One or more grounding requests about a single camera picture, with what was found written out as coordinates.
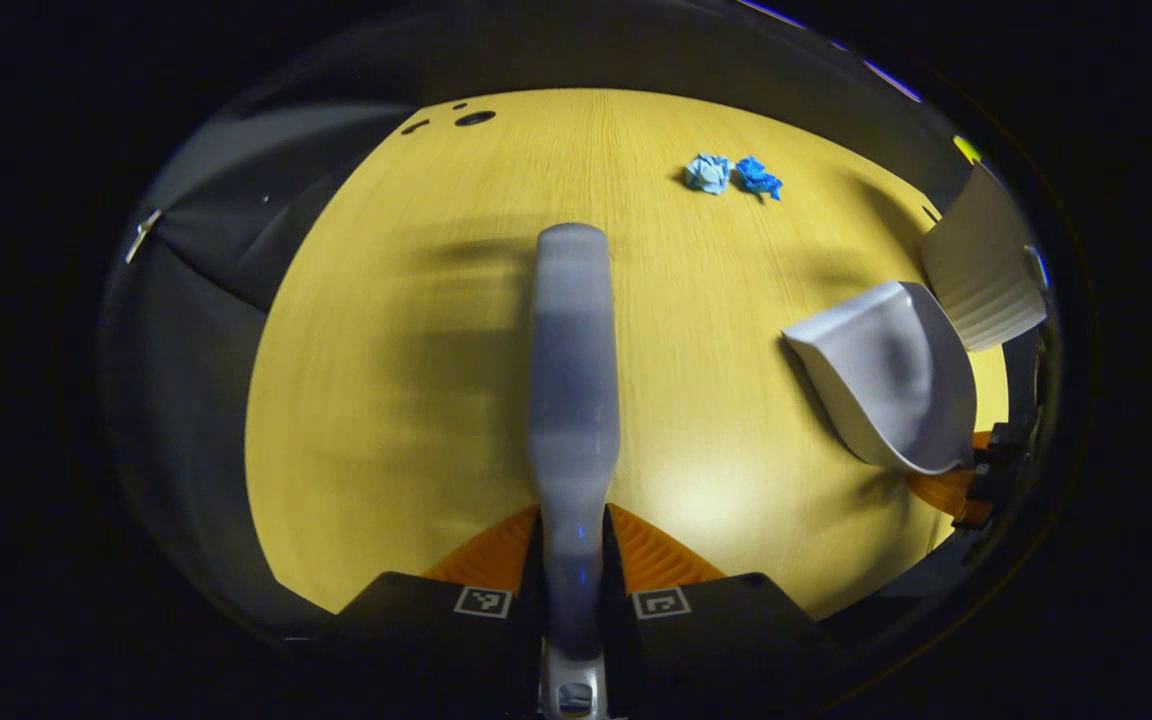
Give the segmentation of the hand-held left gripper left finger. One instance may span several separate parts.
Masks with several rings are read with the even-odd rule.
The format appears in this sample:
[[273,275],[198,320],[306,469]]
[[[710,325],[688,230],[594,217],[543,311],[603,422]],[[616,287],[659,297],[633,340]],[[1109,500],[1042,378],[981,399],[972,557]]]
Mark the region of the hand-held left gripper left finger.
[[424,574],[385,571],[332,620],[332,666],[358,702],[535,702],[544,589],[538,506]]

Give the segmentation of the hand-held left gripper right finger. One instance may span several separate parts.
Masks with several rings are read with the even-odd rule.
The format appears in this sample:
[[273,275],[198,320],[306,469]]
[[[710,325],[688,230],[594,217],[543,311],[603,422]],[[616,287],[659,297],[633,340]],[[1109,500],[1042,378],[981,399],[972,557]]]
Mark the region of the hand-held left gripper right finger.
[[781,702],[823,675],[823,629],[768,575],[728,575],[662,529],[605,507],[613,702]]

